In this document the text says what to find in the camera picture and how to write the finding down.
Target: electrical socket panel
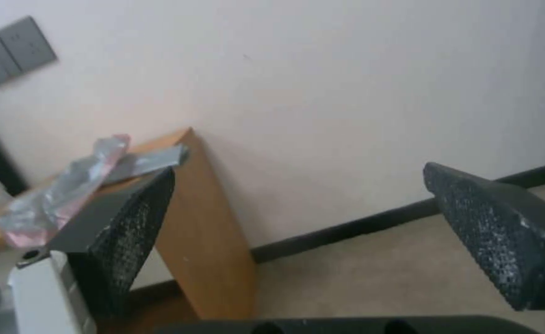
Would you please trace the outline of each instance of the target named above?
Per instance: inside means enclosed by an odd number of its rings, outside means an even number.
[[[0,40],[23,72],[56,59],[33,17],[25,17],[0,29]]]
[[[0,84],[55,59],[32,17],[0,29]]]

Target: beige carpet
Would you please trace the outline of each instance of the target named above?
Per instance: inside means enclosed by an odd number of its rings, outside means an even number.
[[[545,199],[545,186],[533,191]],[[432,216],[262,264],[258,315],[495,315],[545,331],[504,301],[444,218]]]

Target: baseboard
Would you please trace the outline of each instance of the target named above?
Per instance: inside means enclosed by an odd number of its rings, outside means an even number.
[[[545,166],[499,178],[497,181],[522,186],[523,188],[543,186],[545,185]],[[438,213],[440,213],[440,211],[434,199],[425,199],[404,207],[398,207],[397,209],[360,218],[352,222],[256,247],[255,249],[252,249],[252,255],[256,263],[268,262],[277,258],[315,249],[323,245],[357,237],[358,235],[382,231]],[[134,300],[133,304],[138,305],[145,303],[145,301],[154,302],[159,298],[163,298],[163,296],[179,293],[181,293],[181,290],[177,285],[177,282],[172,280],[133,290],[131,292],[131,299]]]

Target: pink plastic bag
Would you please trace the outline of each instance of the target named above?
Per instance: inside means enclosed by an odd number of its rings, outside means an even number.
[[[12,247],[45,245],[73,217],[126,154],[130,136],[95,142],[93,155],[73,161],[46,187],[15,199],[0,215],[0,229]]]

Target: wall outlet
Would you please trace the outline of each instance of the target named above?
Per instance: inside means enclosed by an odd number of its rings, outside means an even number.
[[[33,17],[0,29],[0,40],[23,72],[56,59]]]

